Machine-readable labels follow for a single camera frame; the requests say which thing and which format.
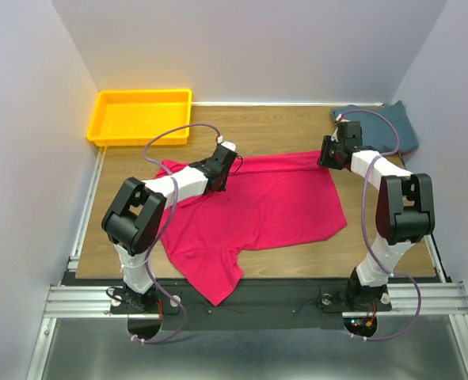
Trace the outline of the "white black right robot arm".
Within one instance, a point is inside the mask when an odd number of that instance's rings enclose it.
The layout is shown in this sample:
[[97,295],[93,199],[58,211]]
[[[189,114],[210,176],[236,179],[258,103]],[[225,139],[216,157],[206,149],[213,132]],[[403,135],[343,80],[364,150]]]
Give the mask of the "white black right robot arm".
[[375,240],[369,242],[363,223],[367,255],[353,269],[341,301],[349,310],[389,304],[387,284],[396,276],[394,269],[398,262],[435,228],[431,177],[402,169],[374,148],[365,146],[357,121],[336,122],[334,134],[325,136],[322,141],[318,165],[346,169],[361,176],[364,179],[363,203],[369,185],[378,191]]

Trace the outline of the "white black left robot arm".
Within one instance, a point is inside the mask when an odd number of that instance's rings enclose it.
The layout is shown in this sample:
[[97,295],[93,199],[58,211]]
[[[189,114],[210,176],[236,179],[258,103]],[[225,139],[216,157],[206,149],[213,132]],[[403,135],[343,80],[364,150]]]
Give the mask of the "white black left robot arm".
[[121,263],[124,297],[116,296],[117,302],[129,302],[140,312],[156,305],[149,255],[169,225],[162,222],[164,212],[169,210],[172,217],[179,202],[224,191],[237,157],[232,142],[221,142],[211,157],[193,162],[176,173],[160,164],[163,177],[149,181],[130,177],[124,181],[101,222]]

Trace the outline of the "pink t shirt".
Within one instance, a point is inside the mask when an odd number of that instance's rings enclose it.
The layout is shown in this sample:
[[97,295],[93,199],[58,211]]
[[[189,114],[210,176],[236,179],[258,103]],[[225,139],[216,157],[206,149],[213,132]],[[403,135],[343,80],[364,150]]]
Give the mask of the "pink t shirt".
[[162,245],[172,265],[212,305],[238,285],[238,255],[326,241],[347,225],[319,151],[245,158],[225,192],[181,201]]

